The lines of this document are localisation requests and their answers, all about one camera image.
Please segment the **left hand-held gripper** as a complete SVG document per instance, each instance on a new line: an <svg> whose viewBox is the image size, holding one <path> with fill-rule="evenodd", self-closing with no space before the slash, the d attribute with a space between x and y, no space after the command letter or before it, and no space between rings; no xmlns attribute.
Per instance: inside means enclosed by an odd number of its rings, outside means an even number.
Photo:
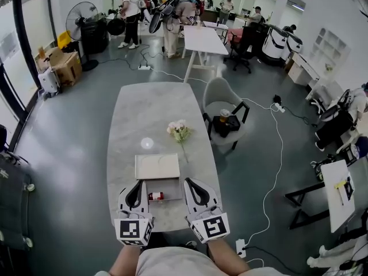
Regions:
<svg viewBox="0 0 368 276"><path fill-rule="evenodd" d="M117 240L125 246L147 246L154 228L154 217L150 213L144 180L121 191L117 213L118 217L114 220Z"/></svg>

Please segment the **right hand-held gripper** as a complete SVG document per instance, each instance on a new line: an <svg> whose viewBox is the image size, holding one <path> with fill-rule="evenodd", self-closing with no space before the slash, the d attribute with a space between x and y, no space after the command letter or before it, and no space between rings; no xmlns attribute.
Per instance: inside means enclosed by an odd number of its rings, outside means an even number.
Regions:
<svg viewBox="0 0 368 276"><path fill-rule="evenodd" d="M197 179L184 181L189 213L185 219L198 240L204 244L230 234L228 216L219 206L216 192Z"/></svg>

